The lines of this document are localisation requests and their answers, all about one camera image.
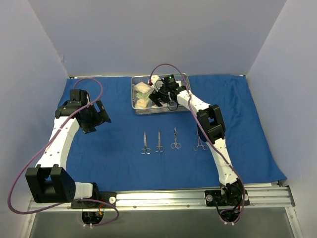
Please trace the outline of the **straight steel scissors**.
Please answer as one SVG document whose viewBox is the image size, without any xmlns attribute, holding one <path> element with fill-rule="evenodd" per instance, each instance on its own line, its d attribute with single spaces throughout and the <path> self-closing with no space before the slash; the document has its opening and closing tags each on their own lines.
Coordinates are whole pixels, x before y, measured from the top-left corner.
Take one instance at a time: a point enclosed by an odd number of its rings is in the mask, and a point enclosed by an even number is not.
<svg viewBox="0 0 317 238">
<path fill-rule="evenodd" d="M 155 152 L 163 152 L 164 151 L 164 147 L 161 144 L 161 134 L 160 134 L 160 130 L 158 131 L 158 145 L 155 147 Z"/>
</svg>

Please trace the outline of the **steel hemostat clamp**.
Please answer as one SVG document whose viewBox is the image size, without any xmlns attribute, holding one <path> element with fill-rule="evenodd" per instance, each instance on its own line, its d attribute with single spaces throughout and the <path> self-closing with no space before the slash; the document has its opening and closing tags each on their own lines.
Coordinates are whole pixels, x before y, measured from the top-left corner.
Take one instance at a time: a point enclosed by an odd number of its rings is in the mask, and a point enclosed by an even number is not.
<svg viewBox="0 0 317 238">
<path fill-rule="evenodd" d="M 194 148 L 194 151 L 198 151 L 200 148 L 202 148 L 204 151 L 207 151 L 209 148 L 207 145 L 204 145 L 202 143 L 202 140 L 199 136 L 199 132 L 198 132 L 198 128 L 196 128 L 196 134 L 197 134 L 197 145 L 195 145 L 193 148 Z"/>
</svg>

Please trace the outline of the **blue surgical drape cloth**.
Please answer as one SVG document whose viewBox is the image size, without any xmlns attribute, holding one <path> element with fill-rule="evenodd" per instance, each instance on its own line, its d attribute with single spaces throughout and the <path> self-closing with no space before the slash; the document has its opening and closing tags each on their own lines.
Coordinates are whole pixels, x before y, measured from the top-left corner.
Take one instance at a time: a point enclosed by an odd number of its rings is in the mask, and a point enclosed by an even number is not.
<svg viewBox="0 0 317 238">
<path fill-rule="evenodd" d="M 243 183 L 285 180 L 266 140 L 246 78 L 234 75 L 190 76 L 195 96 L 221 109 L 226 145 Z M 101 97 L 111 123 L 92 133 L 78 131 L 66 170 L 76 182 L 95 182 L 101 191 L 168 190 L 218 186 L 218 172 L 209 150 L 194 151 L 196 122 L 189 111 L 137 115 L 131 106 L 129 77 L 99 78 L 97 82 L 68 79 L 61 103 L 72 88 Z M 180 149 L 171 149 L 174 128 Z M 163 152 L 155 152 L 158 131 Z M 150 154 L 141 154 L 144 132 Z"/>
</svg>

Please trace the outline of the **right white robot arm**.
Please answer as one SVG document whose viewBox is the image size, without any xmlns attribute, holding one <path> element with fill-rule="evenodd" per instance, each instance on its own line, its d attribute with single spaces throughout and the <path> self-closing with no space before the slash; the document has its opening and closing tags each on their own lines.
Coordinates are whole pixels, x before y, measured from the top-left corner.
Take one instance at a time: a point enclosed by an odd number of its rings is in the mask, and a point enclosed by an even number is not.
<svg viewBox="0 0 317 238">
<path fill-rule="evenodd" d="M 197 123 L 200 139 L 210 149 L 218 172 L 220 199 L 230 205 L 238 199 L 245 199 L 243 183 L 234 170 L 225 140 L 225 125 L 220 107 L 210 105 L 196 97 L 187 85 L 179 85 L 174 75 L 163 78 L 154 75 L 149 78 L 149 85 L 154 88 L 149 98 L 159 107 L 162 102 L 175 102 L 187 108 Z"/>
</svg>

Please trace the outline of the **steel mesh instrument tray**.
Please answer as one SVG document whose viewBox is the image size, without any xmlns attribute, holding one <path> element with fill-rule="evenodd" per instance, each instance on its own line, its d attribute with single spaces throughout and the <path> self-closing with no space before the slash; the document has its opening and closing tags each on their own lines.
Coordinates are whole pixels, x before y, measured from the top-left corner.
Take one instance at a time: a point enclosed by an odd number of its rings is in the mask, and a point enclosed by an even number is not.
<svg viewBox="0 0 317 238">
<path fill-rule="evenodd" d="M 139 82 L 148 82 L 148 75 L 144 76 L 134 76 L 131 78 L 131 106 L 137 115 L 149 115 L 149 114 L 158 114 L 158 113 L 171 113 L 171 112 L 185 112 L 188 111 L 188 109 L 185 106 L 182 105 L 176 105 L 175 103 L 170 104 L 164 104 L 163 102 L 160 102 L 162 104 L 162 107 L 158 107 L 153 101 L 149 101 L 149 105 L 147 108 L 144 109 L 136 109 L 135 103 L 138 100 L 136 96 L 136 91 L 134 89 L 134 85 L 138 84 Z"/>
</svg>

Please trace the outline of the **steel surgical scissors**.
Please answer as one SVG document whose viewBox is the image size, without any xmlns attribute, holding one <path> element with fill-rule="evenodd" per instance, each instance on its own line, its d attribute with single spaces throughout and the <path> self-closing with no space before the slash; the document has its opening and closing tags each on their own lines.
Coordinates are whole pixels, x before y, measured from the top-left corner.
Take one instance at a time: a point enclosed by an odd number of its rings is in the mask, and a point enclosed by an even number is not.
<svg viewBox="0 0 317 238">
<path fill-rule="evenodd" d="M 176 128 L 174 128 L 174 142 L 171 143 L 171 149 L 180 149 L 181 148 L 181 144 L 178 143 L 177 141 L 177 130 Z"/>
</svg>

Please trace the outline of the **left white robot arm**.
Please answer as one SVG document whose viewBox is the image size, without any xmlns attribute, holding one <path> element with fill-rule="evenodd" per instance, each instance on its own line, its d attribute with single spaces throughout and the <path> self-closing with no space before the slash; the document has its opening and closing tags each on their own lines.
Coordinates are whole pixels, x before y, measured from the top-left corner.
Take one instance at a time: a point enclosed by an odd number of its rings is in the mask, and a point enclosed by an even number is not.
<svg viewBox="0 0 317 238">
<path fill-rule="evenodd" d="M 51 144 L 36 166 L 26 170 L 26 180 L 36 203 L 66 203 L 82 199 L 89 208 L 99 204 L 97 184 L 75 182 L 66 171 L 66 161 L 74 136 L 95 132 L 96 126 L 111 122 L 101 100 L 91 104 L 85 90 L 70 90 L 70 98 L 55 112 Z"/>
</svg>

